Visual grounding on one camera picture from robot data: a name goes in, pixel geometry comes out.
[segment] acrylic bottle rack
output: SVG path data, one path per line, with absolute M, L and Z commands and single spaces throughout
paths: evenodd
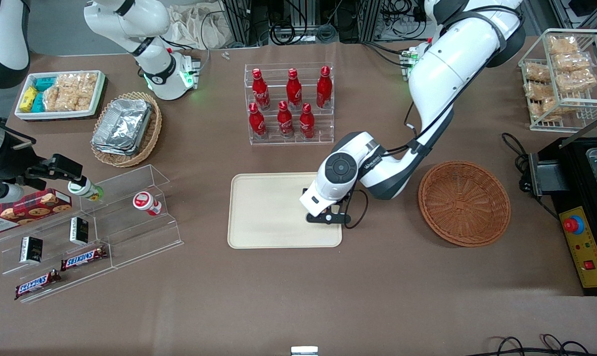
M 333 90 L 331 92 L 331 108 L 321 109 L 316 106 L 316 85 L 318 79 L 321 77 L 321 67 L 329 66 L 331 74 L 329 75 L 333 83 Z M 252 128 L 249 125 L 248 104 L 255 102 L 255 96 L 252 91 L 252 70 L 258 68 L 261 70 L 263 79 L 268 85 L 270 91 L 271 105 L 269 110 L 261 111 L 265 118 L 265 127 L 268 131 L 267 139 L 257 140 L 254 138 Z M 306 139 L 300 132 L 300 114 L 301 111 L 292 111 L 292 125 L 294 126 L 294 136 L 285 139 L 280 135 L 280 128 L 276 115 L 278 114 L 278 102 L 287 100 L 287 92 L 285 86 L 287 85 L 287 71 L 290 68 L 296 68 L 298 71 L 298 80 L 303 87 L 303 103 L 310 103 L 312 106 L 312 113 L 314 114 L 315 135 L 311 139 Z M 244 71 L 244 87 L 245 87 L 245 124 L 248 127 L 248 135 L 250 144 L 265 145 L 265 144 L 328 144 L 334 142 L 334 108 L 335 108 L 335 71 L 331 62 L 319 63 L 279 63 L 279 64 L 258 64 L 246 65 Z
M 97 246 L 105 246 L 108 258 L 59 272 L 61 281 L 23 295 L 19 300 L 29 303 L 49 297 L 183 244 L 178 223 L 169 214 L 161 189 L 167 183 L 169 180 L 153 165 L 146 165 L 97 183 L 104 191 L 100 201 L 92 202 L 73 196 L 74 211 L 0 234 L 2 274 L 6 281 L 2 288 L 6 289 L 6 297 L 15 296 L 15 286 L 41 277 L 52 268 L 60 270 L 61 260 Z M 150 216 L 133 207 L 133 196 L 139 191 L 150 192 L 162 203 L 160 214 Z M 80 217 L 89 223 L 89 242 L 85 246 L 70 242 L 72 217 Z M 21 241 L 25 236 L 43 240 L 41 263 L 28 265 L 19 262 Z

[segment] red button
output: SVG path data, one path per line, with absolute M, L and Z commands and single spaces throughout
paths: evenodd
M 577 220 L 572 217 L 564 219 L 562 226 L 566 231 L 569 232 L 576 232 L 579 229 L 579 223 L 577 223 Z

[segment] small bottle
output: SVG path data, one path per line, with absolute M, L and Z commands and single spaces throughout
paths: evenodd
M 261 110 L 268 110 L 270 108 L 270 91 L 263 79 L 261 70 L 258 68 L 253 69 L 252 77 L 254 78 L 252 91 L 255 93 L 255 100 Z
M 134 207 L 156 216 L 162 211 L 162 203 L 156 200 L 150 192 L 142 191 L 134 196 Z
M 294 137 L 294 127 L 292 126 L 292 113 L 287 110 L 287 101 L 281 100 L 278 103 L 278 128 L 280 128 L 280 135 L 284 139 L 291 139 Z
M 331 68 L 323 66 L 321 68 L 321 78 L 318 79 L 316 85 L 316 106 L 321 109 L 331 108 L 331 92 L 333 90 L 333 83 L 329 75 L 331 74 Z
M 249 106 L 250 111 L 250 127 L 254 134 L 255 140 L 267 139 L 267 130 L 265 129 L 265 119 L 263 114 L 258 111 L 256 103 L 251 103 Z
M 303 105 L 303 87 L 298 81 L 298 72 L 295 68 L 290 68 L 287 71 L 289 80 L 287 81 L 287 101 L 289 102 L 290 111 L 298 111 Z
M 303 113 L 300 115 L 300 132 L 306 139 L 314 138 L 314 115 L 309 103 L 303 104 Z

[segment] foil container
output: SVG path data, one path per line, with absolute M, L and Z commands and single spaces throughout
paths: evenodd
M 133 156 L 151 117 L 151 104 L 141 99 L 116 99 L 109 106 L 91 144 L 98 151 Z

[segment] emergency stop button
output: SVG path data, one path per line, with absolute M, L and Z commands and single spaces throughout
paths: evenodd
M 579 216 L 570 216 L 562 222 L 562 227 L 567 232 L 579 235 L 584 232 L 584 221 Z

